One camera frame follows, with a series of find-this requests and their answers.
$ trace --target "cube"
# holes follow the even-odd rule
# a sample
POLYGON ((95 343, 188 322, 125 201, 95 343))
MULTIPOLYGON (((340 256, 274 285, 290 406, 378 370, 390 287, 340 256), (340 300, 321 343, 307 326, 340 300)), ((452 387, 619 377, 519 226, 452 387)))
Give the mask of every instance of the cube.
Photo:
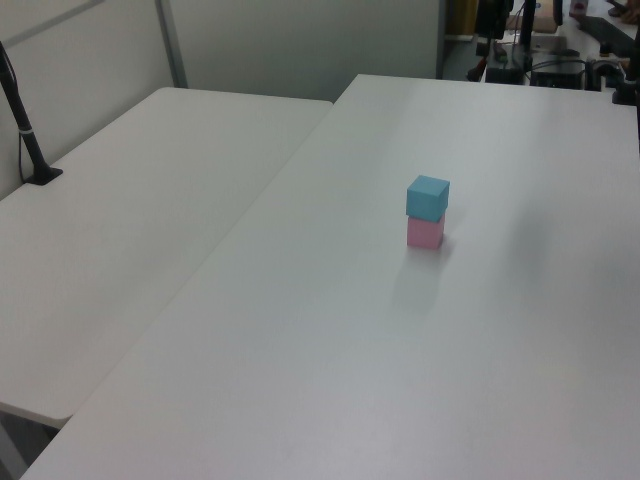
POLYGON ((407 245, 431 250, 440 248, 444 235, 444 218, 445 215, 442 215, 439 222, 427 222, 409 217, 407 245))
POLYGON ((449 206, 449 182, 420 175, 407 189, 407 215, 439 222, 449 206))

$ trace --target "pink cube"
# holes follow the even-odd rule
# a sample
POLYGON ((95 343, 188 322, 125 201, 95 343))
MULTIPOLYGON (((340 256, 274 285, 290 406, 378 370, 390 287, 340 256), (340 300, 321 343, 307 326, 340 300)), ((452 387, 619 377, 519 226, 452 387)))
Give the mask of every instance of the pink cube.
POLYGON ((442 244, 443 234, 444 215, 442 215, 439 222, 427 222, 426 220, 409 217, 407 245, 437 250, 442 244))

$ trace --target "white wall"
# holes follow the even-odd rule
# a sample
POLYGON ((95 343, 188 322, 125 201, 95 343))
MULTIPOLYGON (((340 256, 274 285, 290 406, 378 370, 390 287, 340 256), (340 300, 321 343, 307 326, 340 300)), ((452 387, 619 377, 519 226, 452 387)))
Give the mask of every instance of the white wall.
POLYGON ((164 3, 190 88, 335 101, 358 73, 434 78, 444 34, 440 0, 164 3))
MULTIPOLYGON (((7 53, 48 163, 151 92, 173 85, 154 0, 106 0, 7 53)), ((18 130, 5 96, 0 97, 3 198, 20 181, 18 130)), ((23 165, 30 172, 24 149, 23 165)))

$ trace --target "table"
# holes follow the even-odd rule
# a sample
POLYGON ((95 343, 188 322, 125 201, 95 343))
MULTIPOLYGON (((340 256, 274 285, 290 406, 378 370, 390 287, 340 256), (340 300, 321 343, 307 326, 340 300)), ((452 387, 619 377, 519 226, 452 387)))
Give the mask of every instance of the table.
MULTIPOLYGON (((514 8, 511 11, 512 14, 516 14, 520 8, 522 7, 524 0, 516 1, 514 4, 514 8)), ((532 49, 538 51, 553 51, 559 47, 556 39, 558 37, 566 38, 566 48, 576 50, 580 53, 580 58, 582 60, 590 60, 590 59, 603 59, 600 57, 600 43, 593 38, 591 35, 584 33, 580 30, 578 22, 569 16, 569 7, 571 4, 571 0, 565 0, 563 4, 563 25, 558 27, 558 30, 554 34, 544 34, 533 32, 532 36, 532 49)), ((629 35, 631 38, 635 38, 637 27, 634 25, 626 25, 620 21, 619 18, 613 18, 609 16, 608 11, 612 8, 612 5, 606 3, 604 0, 591 0, 589 2, 589 7, 587 9, 587 14, 594 17, 601 17, 606 19, 609 23, 612 23, 624 33, 629 35)), ((505 36, 500 43, 504 44, 508 52, 511 51, 511 44, 514 41, 514 32, 511 31, 505 32, 505 36)), ((616 63, 617 57, 615 55, 611 55, 608 57, 608 60, 616 63)), ((482 76, 482 82, 486 80, 486 73, 482 76)), ((524 79, 524 85, 529 85, 529 80, 527 78, 524 79)), ((603 91, 607 94, 611 95, 613 93, 613 89, 606 88, 603 85, 603 91)))
POLYGON ((359 76, 25 480, 637 478, 638 166, 605 96, 359 76))
POLYGON ((330 107, 162 89, 0 202, 0 410, 60 428, 330 107))
MULTIPOLYGON (((570 0, 564 2, 564 24, 558 27, 557 35, 564 35, 567 37, 568 48, 572 48, 580 52, 583 59, 586 60, 589 55, 599 58, 600 43, 598 43, 598 41, 591 35, 581 31, 578 28, 578 22, 574 18, 569 17, 570 3, 570 0)), ((613 8, 613 5, 608 4, 604 0, 590 0, 589 7, 587 8, 587 15, 604 18, 631 38, 635 38, 638 27, 635 25, 624 24, 619 18, 609 16, 607 12, 611 8, 613 8)))

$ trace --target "floor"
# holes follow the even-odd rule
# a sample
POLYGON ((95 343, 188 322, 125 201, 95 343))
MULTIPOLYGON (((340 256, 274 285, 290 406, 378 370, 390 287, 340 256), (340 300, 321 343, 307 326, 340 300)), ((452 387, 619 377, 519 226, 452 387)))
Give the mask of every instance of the floor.
POLYGON ((58 431, 0 413, 0 480, 18 480, 58 431))
POLYGON ((467 81, 467 72, 480 61, 476 57, 476 41, 445 41, 442 78, 467 81))

